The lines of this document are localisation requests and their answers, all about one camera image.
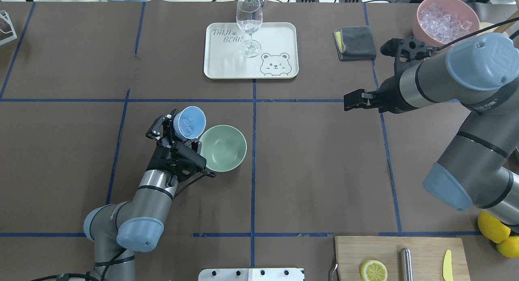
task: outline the wooden cutting board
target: wooden cutting board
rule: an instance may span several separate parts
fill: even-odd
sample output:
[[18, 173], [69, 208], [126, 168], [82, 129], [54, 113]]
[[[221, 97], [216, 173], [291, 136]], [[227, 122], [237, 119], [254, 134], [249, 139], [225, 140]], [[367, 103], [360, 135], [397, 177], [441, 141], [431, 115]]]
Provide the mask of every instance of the wooden cutting board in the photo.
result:
[[415, 281], [444, 281], [443, 257], [452, 251], [454, 281], [470, 281], [461, 238], [336, 236], [335, 251], [341, 281], [362, 281], [360, 267], [367, 260], [378, 260], [388, 270], [388, 281], [401, 281], [400, 250], [411, 251]]

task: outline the white bracket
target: white bracket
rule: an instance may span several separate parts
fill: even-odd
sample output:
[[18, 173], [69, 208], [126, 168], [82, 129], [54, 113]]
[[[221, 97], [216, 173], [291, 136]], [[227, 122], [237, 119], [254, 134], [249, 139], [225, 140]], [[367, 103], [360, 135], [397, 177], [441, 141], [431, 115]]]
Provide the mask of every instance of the white bracket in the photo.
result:
[[18, 36], [16, 35], [15, 27], [9, 17], [9, 13], [6, 11], [0, 11], [0, 45], [15, 40]]

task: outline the folded cloth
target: folded cloth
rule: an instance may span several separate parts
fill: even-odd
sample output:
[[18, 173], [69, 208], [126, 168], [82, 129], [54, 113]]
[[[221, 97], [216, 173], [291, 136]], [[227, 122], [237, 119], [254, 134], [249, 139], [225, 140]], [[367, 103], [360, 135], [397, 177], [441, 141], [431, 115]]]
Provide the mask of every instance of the folded cloth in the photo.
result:
[[369, 26], [347, 26], [333, 32], [340, 61], [375, 59], [377, 51]]

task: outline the bear illustration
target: bear illustration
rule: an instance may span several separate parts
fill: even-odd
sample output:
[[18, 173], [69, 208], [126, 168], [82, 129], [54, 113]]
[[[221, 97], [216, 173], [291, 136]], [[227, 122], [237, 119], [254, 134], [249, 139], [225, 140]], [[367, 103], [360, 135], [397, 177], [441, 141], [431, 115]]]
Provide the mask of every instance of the bear illustration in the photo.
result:
[[262, 54], [261, 73], [265, 76], [289, 76], [289, 73], [292, 71], [289, 57], [287, 53], [281, 53], [280, 55]]

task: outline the white tray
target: white tray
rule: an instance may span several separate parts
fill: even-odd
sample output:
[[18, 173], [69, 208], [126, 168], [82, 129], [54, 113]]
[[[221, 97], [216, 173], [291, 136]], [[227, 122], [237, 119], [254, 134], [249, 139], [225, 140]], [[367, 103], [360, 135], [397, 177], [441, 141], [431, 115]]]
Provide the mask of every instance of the white tray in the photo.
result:
[[263, 23], [252, 35], [252, 39], [262, 47], [261, 53], [253, 58], [247, 58], [240, 52], [241, 43], [247, 39], [249, 35], [243, 33], [236, 23], [210, 24], [206, 30], [204, 74], [211, 79], [279, 79], [297, 75], [299, 62], [293, 24]]

